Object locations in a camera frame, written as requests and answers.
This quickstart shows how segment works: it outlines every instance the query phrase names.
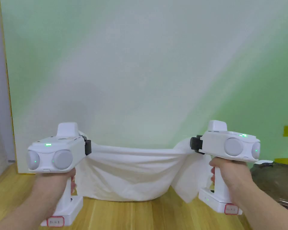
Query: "white label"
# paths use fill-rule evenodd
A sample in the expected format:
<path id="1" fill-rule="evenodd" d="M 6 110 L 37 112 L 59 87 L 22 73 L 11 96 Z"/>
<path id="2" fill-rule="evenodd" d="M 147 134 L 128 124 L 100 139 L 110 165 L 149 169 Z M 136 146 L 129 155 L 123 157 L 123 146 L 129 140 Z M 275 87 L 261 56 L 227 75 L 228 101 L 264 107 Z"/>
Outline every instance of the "white label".
<path id="1" fill-rule="evenodd" d="M 64 217 L 50 217 L 47 219 L 48 227 L 63 227 L 64 226 Z"/>
<path id="2" fill-rule="evenodd" d="M 239 207 L 233 204 L 226 204 L 224 213 L 227 215 L 237 215 L 239 212 Z"/>

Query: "white towel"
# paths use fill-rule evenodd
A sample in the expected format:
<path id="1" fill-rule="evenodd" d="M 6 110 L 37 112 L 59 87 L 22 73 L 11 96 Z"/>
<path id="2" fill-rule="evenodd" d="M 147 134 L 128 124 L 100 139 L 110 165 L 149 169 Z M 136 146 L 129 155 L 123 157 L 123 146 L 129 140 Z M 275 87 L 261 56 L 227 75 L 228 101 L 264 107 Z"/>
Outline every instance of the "white towel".
<path id="1" fill-rule="evenodd" d="M 78 195 L 108 201 L 147 201 L 170 185 L 191 202 L 210 186 L 210 155 L 190 148 L 190 138 L 174 149 L 131 149 L 92 143 L 92 153 L 77 166 Z"/>

